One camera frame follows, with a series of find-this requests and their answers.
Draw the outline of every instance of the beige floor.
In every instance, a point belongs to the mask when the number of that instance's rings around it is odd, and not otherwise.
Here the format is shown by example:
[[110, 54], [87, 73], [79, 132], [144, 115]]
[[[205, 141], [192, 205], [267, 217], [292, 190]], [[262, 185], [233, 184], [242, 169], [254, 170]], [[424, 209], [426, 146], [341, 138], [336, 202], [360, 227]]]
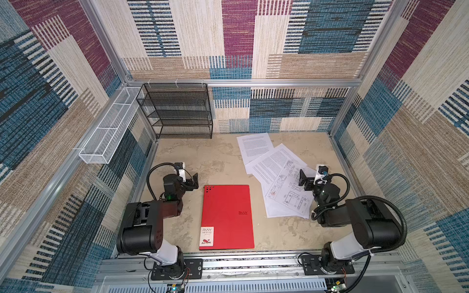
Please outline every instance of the beige floor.
[[[309, 167], [323, 163], [330, 173], [344, 173], [326, 133], [296, 132], [269, 134], [274, 146], [283, 143]], [[254, 243], [256, 251], [317, 249], [352, 231], [351, 226], [322, 228], [316, 222], [300, 217], [267, 218], [259, 181], [247, 175], [236, 137], [239, 134], [213, 134], [212, 139], [161, 139], [153, 165], [162, 162], [185, 162], [191, 174], [199, 174], [199, 189], [186, 192], [179, 217], [164, 220], [164, 237], [184, 252], [198, 252], [202, 220], [203, 186], [247, 184], [250, 186]], [[171, 167], [160, 167], [151, 175], [151, 187], [159, 196], [163, 192], [163, 176]], [[343, 194], [345, 182], [334, 178]], [[141, 201], [151, 200], [145, 187]]]

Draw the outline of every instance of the white mesh basket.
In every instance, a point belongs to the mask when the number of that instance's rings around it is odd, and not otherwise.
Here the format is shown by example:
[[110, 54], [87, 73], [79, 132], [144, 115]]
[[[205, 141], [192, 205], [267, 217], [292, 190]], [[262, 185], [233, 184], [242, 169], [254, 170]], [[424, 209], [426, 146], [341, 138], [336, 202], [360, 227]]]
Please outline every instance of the white mesh basket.
[[87, 164], [109, 164], [130, 121], [138, 108], [140, 88], [126, 87], [120, 92], [98, 127], [80, 151], [80, 158]]

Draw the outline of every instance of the red clipboard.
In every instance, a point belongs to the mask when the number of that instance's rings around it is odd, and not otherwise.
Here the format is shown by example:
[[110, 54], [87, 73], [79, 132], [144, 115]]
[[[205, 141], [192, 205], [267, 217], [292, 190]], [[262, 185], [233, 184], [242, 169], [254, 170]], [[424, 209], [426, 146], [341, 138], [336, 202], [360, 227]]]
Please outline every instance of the red clipboard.
[[205, 185], [200, 250], [254, 248], [249, 185]]

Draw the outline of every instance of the white paper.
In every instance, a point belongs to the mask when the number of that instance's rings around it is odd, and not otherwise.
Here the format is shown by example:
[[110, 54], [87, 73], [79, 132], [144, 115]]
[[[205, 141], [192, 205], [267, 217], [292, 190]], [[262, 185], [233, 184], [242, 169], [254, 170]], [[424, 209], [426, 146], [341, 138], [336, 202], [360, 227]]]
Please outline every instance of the white paper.
[[[313, 193], [305, 191], [303, 186], [298, 186], [300, 169], [304, 171], [306, 168], [293, 161], [288, 161], [270, 186], [266, 197], [308, 219]], [[311, 169], [308, 169], [308, 176], [310, 176]]]
[[306, 167], [306, 163], [283, 144], [278, 145], [274, 150], [256, 158], [246, 165], [247, 173], [252, 173], [257, 180], [261, 182], [265, 212], [268, 218], [291, 216], [309, 218], [309, 211], [305, 216], [266, 196], [272, 182], [277, 178], [285, 163], [289, 160], [303, 165], [303, 171], [308, 177], [315, 176], [316, 171]]
[[254, 159], [246, 165], [246, 172], [253, 174], [259, 180], [261, 185], [270, 187], [282, 171], [287, 161], [293, 161], [297, 164], [306, 166], [297, 155], [289, 150], [284, 144], [279, 144], [270, 152]]
[[276, 217], [291, 217], [291, 216], [299, 216], [300, 214], [287, 209], [281, 203], [276, 202], [275, 200], [265, 196], [268, 191], [268, 187], [265, 188], [262, 186], [262, 194], [264, 195], [264, 205], [265, 205], [265, 213], [268, 218], [276, 218]]
[[238, 136], [236, 139], [238, 140], [244, 165], [273, 150], [272, 141], [268, 133]]

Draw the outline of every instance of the woven fabric wall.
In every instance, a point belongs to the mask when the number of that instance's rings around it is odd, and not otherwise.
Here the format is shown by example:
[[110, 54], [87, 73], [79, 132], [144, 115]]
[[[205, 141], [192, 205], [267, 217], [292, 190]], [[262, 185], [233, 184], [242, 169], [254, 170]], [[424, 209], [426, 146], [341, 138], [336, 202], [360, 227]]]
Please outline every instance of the woven fabric wall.
[[96, 0], [134, 79], [353, 78], [391, 0]]
[[[77, 0], [0, 0], [0, 56], [1, 245], [120, 81]], [[143, 119], [110, 164], [79, 166], [0, 292], [89, 291], [146, 161]]]
[[89, 292], [110, 258], [151, 147], [135, 114], [107, 165], [81, 163], [0, 285], [2, 293]]
[[213, 132], [328, 131], [349, 88], [209, 87]]
[[0, 245], [119, 86], [78, 0], [0, 0]]
[[[135, 80], [354, 78], [390, 0], [94, 3]], [[342, 89], [213, 88], [214, 132], [327, 131]]]
[[469, 1], [412, 0], [335, 139], [406, 216], [421, 292], [469, 291]]

